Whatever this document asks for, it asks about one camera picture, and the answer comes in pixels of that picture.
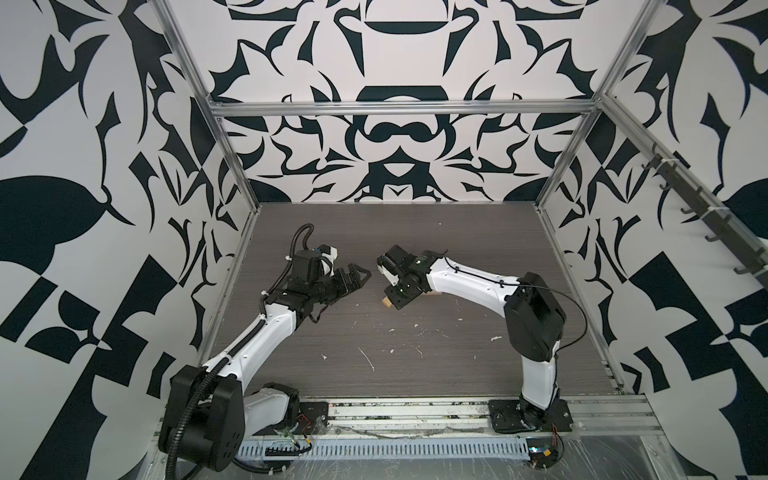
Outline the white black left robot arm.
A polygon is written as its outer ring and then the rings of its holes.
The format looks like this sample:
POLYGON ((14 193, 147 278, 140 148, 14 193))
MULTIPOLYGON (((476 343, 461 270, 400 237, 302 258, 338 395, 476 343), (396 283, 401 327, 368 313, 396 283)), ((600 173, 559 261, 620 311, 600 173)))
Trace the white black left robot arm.
POLYGON ((188 478, 204 468, 220 472, 235 462, 246 437, 264 429, 292 432, 301 414, 298 392, 268 383, 247 395, 247 387, 304 320, 319 320, 316 305, 333 305, 371 276, 354 263, 334 268, 326 260, 298 273, 284 269, 262 293, 261 314, 229 346, 203 365, 185 366, 174 375, 158 442, 167 456, 165 478, 177 478, 181 460, 193 465, 188 478))

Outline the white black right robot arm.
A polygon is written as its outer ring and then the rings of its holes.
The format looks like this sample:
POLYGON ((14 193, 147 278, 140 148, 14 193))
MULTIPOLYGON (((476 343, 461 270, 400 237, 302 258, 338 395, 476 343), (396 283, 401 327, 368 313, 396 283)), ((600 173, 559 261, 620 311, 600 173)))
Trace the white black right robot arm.
POLYGON ((542 413, 559 393, 556 355, 561 347, 566 314, 543 279, 533 273, 503 276, 462 265, 444 253, 419 255, 395 245, 377 259, 389 285, 389 303, 402 309, 431 292, 453 295, 501 316, 508 338, 522 357, 521 400, 542 413))

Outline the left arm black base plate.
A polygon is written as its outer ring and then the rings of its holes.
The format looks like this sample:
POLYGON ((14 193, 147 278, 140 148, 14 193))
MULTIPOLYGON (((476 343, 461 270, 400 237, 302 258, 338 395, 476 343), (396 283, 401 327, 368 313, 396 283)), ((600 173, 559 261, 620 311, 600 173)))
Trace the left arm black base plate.
POLYGON ((300 401, 291 404, 283 420, 269 425, 259 435, 278 435, 290 432, 293 435, 313 435, 328 425, 329 404, 324 401, 300 401))

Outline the aluminium horizontal frame bar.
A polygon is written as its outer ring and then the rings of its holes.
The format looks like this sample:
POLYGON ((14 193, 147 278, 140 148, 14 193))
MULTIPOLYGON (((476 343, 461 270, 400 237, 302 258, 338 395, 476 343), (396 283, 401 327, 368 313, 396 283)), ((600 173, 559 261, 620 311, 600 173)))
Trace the aluminium horizontal frame bar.
POLYGON ((217 117, 507 113, 581 114, 591 111, 595 106, 596 102, 589 99, 209 103, 211 112, 217 117))

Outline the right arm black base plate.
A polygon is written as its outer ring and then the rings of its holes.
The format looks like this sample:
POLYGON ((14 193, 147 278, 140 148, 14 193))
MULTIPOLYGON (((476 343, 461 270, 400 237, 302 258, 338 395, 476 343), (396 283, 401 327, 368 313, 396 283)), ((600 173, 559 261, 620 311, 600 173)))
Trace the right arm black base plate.
POLYGON ((572 430, 573 417, 567 402, 561 398, 555 398, 546 409, 522 398, 494 399, 488 402, 488 410, 491 427, 499 434, 572 430))

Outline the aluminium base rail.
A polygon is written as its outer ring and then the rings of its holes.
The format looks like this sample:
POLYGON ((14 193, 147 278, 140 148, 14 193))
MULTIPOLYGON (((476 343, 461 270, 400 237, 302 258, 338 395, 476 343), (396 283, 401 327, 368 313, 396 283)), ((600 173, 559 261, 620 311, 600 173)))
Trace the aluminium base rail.
MULTIPOLYGON (((642 395, 569 395, 572 431, 581 435, 661 435, 663 429, 642 395)), ((491 434, 488 397, 325 399, 332 429, 374 435, 434 432, 491 434)))

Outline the aluminium corner frame post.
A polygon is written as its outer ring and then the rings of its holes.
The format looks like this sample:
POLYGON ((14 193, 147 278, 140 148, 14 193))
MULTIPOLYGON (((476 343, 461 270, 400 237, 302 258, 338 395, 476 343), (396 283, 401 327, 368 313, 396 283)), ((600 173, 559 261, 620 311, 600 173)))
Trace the aluminium corner frame post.
POLYGON ((236 185, 245 196, 250 210, 254 213, 258 213, 260 207, 259 201, 251 188, 240 158, 232 147, 226 131, 222 127, 219 118, 214 115, 213 107, 209 101, 209 95, 203 82, 203 78, 196 68, 191 51, 183 38, 179 23, 172 12, 170 2, 166 0, 153 0, 150 1, 150 4, 159 20, 163 35, 168 42, 172 53, 178 59, 179 67, 199 106, 205 123, 216 141, 216 144, 223 152, 224 160, 234 176, 236 185))

